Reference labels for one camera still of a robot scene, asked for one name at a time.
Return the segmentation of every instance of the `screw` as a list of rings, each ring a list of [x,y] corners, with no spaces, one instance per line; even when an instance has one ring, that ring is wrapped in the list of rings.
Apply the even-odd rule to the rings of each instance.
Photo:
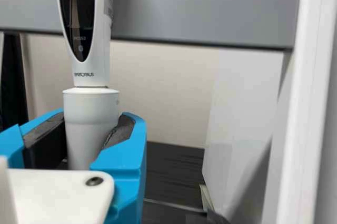
[[[103,178],[100,177],[93,177],[91,179],[88,179],[88,181],[85,183],[87,186],[98,186],[104,181]]]

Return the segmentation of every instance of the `gray shelf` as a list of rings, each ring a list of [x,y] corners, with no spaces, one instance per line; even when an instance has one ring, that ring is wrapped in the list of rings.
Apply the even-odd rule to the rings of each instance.
[[[292,48],[299,0],[114,0],[112,38]],[[57,0],[0,0],[0,29],[61,33]]]

